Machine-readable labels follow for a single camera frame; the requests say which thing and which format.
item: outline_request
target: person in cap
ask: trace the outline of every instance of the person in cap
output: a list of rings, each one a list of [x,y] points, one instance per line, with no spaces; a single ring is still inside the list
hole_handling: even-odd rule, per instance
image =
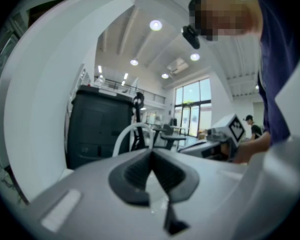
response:
[[[262,135],[261,128],[254,123],[252,115],[248,114],[245,117],[246,123],[251,126],[251,140],[256,140]]]

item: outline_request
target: railing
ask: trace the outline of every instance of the railing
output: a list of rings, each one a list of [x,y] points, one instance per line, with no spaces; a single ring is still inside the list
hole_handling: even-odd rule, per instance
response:
[[[102,85],[102,89],[106,89],[106,90],[114,90],[117,92],[122,92],[124,94],[129,94],[132,96],[137,95],[137,92],[140,92],[143,94],[144,96],[144,100],[145,101],[152,101],[152,102],[157,102],[160,104],[165,104],[166,98],[163,96],[160,96],[158,94],[146,91],[146,90],[142,90],[130,85],[122,85],[121,82],[116,82],[116,81],[112,81],[112,80],[108,80],[106,79],[104,84]]]

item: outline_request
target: white cable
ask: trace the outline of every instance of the white cable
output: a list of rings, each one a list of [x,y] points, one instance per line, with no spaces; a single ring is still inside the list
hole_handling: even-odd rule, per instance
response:
[[[121,142],[124,140],[124,137],[127,135],[127,133],[129,133],[132,129],[134,129],[136,127],[144,127],[148,130],[149,135],[150,135],[149,149],[152,149],[154,147],[154,134],[152,133],[152,130],[149,127],[149,125],[147,125],[143,122],[136,122],[136,123],[130,124],[129,126],[124,128],[124,130],[120,133],[120,135],[118,136],[118,138],[116,139],[116,142],[114,144],[112,157],[118,156]]]

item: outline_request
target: hand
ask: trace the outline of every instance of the hand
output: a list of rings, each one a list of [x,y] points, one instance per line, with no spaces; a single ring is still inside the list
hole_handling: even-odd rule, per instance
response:
[[[248,163],[255,151],[247,143],[241,143],[233,159],[236,164]]]

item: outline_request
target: table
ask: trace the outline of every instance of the table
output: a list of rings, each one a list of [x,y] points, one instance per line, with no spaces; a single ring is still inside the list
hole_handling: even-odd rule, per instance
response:
[[[181,135],[181,130],[184,130],[184,135],[186,135],[186,130],[189,130],[189,128],[186,127],[179,127],[179,126],[170,126],[173,130],[177,129],[179,130],[179,134]]]

